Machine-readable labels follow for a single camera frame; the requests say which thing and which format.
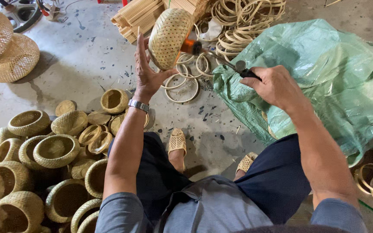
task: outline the metal watch band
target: metal watch band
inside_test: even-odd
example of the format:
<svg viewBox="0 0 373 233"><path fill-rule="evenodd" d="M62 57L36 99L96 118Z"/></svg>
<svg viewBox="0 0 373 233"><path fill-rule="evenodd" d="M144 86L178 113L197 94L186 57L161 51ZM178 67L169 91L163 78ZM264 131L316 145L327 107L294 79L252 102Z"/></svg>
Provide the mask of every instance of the metal watch band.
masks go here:
<svg viewBox="0 0 373 233"><path fill-rule="evenodd" d="M146 113L149 111L149 105L133 99L129 100L128 106L138 108Z"/></svg>

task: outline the stacked baskets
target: stacked baskets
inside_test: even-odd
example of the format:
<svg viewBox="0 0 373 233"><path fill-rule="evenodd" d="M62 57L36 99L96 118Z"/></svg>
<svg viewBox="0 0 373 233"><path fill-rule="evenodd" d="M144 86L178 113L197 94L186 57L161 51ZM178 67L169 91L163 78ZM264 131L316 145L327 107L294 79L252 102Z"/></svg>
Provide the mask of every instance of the stacked baskets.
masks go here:
<svg viewBox="0 0 373 233"><path fill-rule="evenodd" d="M27 36L14 33L11 22L0 12L0 82L14 82L26 76L39 58L38 45Z"/></svg>
<svg viewBox="0 0 373 233"><path fill-rule="evenodd" d="M89 116L69 108L51 121L30 110L0 128L0 231L94 233L107 151L127 104L124 91L110 90L103 111Z"/></svg>

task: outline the concrete floor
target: concrete floor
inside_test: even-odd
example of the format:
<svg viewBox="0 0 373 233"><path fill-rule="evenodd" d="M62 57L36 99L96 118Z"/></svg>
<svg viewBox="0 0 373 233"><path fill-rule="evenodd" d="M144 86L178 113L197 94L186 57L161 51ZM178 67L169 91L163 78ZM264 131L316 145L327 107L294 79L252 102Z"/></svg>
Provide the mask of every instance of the concrete floor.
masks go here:
<svg viewBox="0 0 373 233"><path fill-rule="evenodd" d="M59 7L63 10L71 2L65 1ZM373 41L373 0L344 0L328 8L323 7L324 3L325 0L288 1L286 14L278 23L324 18L336 29ZM17 83L0 83L0 127L5 127L14 115L30 109L54 115L57 104L65 99L74 100L78 110L98 110L104 90L133 90L136 45L129 44L110 22L121 7L120 1L81 1L70 5L67 13L60 12L57 19L62 22L41 18L25 31L23 34L38 44L40 61L30 75ZM153 123L148 130L159 132L164 143L173 127L188 134L185 164L191 180L213 174L231 178L242 156L264 149L206 88L201 88L198 97L185 104L169 101L164 90L159 90L150 105ZM309 207L302 205L300 212L302 219L308 220L309 215L303 213L311 214ZM373 213L362 213L373 232Z"/></svg>

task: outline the foot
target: foot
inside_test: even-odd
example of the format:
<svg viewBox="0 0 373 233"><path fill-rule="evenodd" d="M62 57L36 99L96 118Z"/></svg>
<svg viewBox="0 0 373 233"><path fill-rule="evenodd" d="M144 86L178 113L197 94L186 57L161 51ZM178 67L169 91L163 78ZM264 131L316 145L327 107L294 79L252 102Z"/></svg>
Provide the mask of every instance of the foot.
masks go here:
<svg viewBox="0 0 373 233"><path fill-rule="evenodd" d="M238 180L239 178L243 177L244 175L245 175L245 171L238 170L237 173L235 174L235 178L233 179L233 181Z"/></svg>
<svg viewBox="0 0 373 233"><path fill-rule="evenodd" d="M169 152L169 162L180 173L184 173L184 149L177 149Z"/></svg>

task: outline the right hand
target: right hand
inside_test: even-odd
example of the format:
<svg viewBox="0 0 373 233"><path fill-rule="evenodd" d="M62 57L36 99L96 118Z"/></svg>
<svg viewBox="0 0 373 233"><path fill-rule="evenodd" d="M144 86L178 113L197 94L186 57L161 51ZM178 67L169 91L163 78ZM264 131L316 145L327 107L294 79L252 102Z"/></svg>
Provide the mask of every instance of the right hand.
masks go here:
<svg viewBox="0 0 373 233"><path fill-rule="evenodd" d="M283 109L288 115L306 110L313 111L310 100L304 96L284 66L251 67L250 70L262 81L245 77L240 82L253 88L267 103Z"/></svg>

